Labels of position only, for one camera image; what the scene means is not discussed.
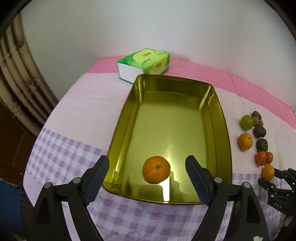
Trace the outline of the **bamboo rattan furniture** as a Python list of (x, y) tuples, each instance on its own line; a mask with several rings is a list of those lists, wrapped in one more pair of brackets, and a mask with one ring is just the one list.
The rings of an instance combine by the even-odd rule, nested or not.
[(21, 14), (1, 37), (1, 102), (35, 137), (58, 103), (30, 52)]

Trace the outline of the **dark passion fruit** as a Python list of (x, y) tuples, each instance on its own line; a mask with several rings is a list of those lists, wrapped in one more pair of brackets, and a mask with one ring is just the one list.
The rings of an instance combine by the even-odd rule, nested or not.
[(264, 138), (260, 138), (256, 142), (257, 152), (267, 152), (268, 151), (268, 141)]
[(252, 118), (257, 117), (259, 120), (262, 120), (261, 114), (256, 110), (251, 114), (251, 116), (252, 116)]
[(263, 126), (255, 126), (253, 128), (253, 134), (256, 138), (263, 138), (266, 136), (266, 129)]

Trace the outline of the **gold toffee tin box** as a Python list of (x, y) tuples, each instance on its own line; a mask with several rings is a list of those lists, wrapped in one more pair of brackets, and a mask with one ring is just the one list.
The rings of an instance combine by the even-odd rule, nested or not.
[[(104, 188), (152, 203), (199, 203), (185, 168), (190, 155), (212, 176), (232, 182), (229, 134), (214, 87), (186, 78), (139, 75), (108, 150)], [(170, 176), (159, 184), (148, 183), (142, 175), (152, 156), (162, 156), (171, 166)]]

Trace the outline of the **blue object at floor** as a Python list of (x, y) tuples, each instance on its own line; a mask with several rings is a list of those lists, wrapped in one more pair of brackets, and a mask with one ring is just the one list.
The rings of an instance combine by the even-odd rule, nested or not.
[(24, 193), (22, 187), (12, 185), (1, 179), (1, 224), (17, 234), (24, 234), (22, 217)]

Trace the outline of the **small red tomato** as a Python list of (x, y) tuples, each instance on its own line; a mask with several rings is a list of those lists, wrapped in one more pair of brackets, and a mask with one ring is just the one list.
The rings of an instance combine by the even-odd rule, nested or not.
[(274, 158), (273, 153), (272, 152), (267, 152), (266, 153), (266, 164), (267, 165), (271, 164), (272, 161), (273, 161), (273, 158)]

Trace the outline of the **brown longan left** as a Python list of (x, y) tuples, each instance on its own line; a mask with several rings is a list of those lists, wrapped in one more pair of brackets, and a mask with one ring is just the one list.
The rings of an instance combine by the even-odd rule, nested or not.
[(254, 117), (252, 118), (252, 121), (253, 121), (253, 126), (257, 126), (257, 125), (259, 124), (259, 118), (256, 117), (256, 116), (254, 116)]

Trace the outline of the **large red tomato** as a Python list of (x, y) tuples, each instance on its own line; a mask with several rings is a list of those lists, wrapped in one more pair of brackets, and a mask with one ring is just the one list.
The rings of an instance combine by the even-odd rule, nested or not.
[(267, 153), (265, 151), (258, 152), (255, 154), (254, 159), (257, 166), (264, 166), (267, 161)]

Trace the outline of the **orange mandarin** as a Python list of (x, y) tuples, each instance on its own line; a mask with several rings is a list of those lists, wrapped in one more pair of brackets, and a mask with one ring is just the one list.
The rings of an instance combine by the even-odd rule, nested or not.
[(237, 139), (237, 144), (241, 151), (247, 151), (253, 145), (253, 138), (249, 133), (242, 133)]
[(144, 180), (151, 184), (159, 184), (170, 176), (170, 163), (162, 156), (149, 157), (142, 168)]
[(267, 181), (271, 181), (274, 177), (274, 167), (271, 164), (267, 164), (262, 168), (261, 177)]

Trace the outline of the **green tissue pack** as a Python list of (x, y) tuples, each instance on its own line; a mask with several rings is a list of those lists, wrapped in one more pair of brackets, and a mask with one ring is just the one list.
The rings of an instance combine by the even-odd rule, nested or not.
[(142, 49), (116, 62), (119, 78), (134, 83), (138, 75), (162, 75), (170, 65), (170, 53), (154, 49)]

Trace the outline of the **pink and purple tablecloth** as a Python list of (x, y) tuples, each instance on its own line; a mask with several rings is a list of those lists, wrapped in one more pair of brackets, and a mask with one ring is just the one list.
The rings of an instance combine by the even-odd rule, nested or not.
[(224, 182), (251, 184), (274, 239), (285, 216), (267, 204), (256, 147), (242, 151), (240, 119), (258, 111), (272, 165), (295, 168), (295, 114), (262, 88), (225, 71), (171, 60), (161, 76), (118, 76), (117, 57), (97, 61), (68, 90), (39, 133), (24, 175), (35, 204), (43, 185), (67, 184), (109, 158), (88, 211), (105, 240), (190, 240), (207, 206), (185, 169), (193, 155)]

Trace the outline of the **green tomato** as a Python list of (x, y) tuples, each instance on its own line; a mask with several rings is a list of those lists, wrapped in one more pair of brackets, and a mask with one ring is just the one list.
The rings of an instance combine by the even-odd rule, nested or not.
[(253, 119), (250, 115), (244, 115), (241, 119), (240, 119), (240, 127), (245, 130), (251, 130), (253, 127)]

